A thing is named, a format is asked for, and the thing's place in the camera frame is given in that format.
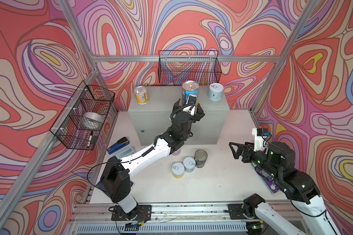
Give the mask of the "blue label large can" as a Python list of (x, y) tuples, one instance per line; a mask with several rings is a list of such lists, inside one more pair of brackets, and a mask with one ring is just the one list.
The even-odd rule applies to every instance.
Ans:
[(181, 96), (181, 101), (182, 104), (186, 104), (188, 97), (190, 95), (194, 95), (196, 97), (199, 96), (199, 84), (195, 81), (186, 81), (182, 84), (182, 96)]

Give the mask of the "dark tomato can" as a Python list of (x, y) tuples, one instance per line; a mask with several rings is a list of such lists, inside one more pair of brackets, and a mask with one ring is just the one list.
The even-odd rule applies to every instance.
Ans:
[(206, 161), (207, 161), (207, 158), (208, 158), (208, 154), (206, 151), (202, 150), (202, 149), (199, 149), (195, 152), (195, 166), (197, 168), (202, 168), (205, 166), (206, 164)]

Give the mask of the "pale green white can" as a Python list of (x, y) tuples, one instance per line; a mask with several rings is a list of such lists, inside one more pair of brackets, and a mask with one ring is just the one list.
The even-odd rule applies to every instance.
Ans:
[(224, 86), (220, 83), (212, 83), (209, 86), (208, 98), (211, 101), (219, 101), (222, 97)]

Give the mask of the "yellow corn can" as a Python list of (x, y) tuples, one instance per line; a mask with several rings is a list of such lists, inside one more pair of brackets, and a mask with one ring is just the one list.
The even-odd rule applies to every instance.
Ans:
[(149, 102), (148, 91), (145, 86), (138, 86), (134, 89), (136, 102), (140, 105), (147, 104)]

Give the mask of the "pink white can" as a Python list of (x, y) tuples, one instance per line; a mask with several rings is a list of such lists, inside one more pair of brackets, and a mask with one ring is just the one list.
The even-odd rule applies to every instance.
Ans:
[(178, 149), (177, 151), (175, 151), (174, 153), (172, 153), (172, 155), (173, 156), (178, 156), (178, 155), (180, 155), (180, 153), (181, 153), (181, 148)]

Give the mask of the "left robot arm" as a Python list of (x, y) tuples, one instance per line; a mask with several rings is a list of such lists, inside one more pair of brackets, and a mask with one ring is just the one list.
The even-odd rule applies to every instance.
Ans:
[(130, 192), (130, 178), (153, 162), (178, 151), (186, 140), (193, 136), (192, 124), (204, 116), (197, 97), (190, 95), (186, 104), (180, 105), (179, 101), (174, 103), (170, 115), (171, 126), (156, 136), (152, 144), (122, 160), (111, 157), (100, 178), (100, 183), (111, 201), (126, 214), (138, 211), (138, 203)]

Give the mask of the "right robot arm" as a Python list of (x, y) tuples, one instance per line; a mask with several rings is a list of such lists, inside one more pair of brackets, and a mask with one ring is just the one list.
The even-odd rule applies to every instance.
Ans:
[[(252, 134), (253, 143), (229, 143), (233, 157), (268, 174), (302, 215), (313, 235), (338, 235), (339, 229), (326, 209), (318, 186), (307, 173), (295, 168), (295, 151), (286, 143), (271, 142), (272, 135), (266, 128), (254, 128)], [(303, 234), (256, 193), (244, 199), (240, 211), (247, 219), (264, 221), (280, 235)]]

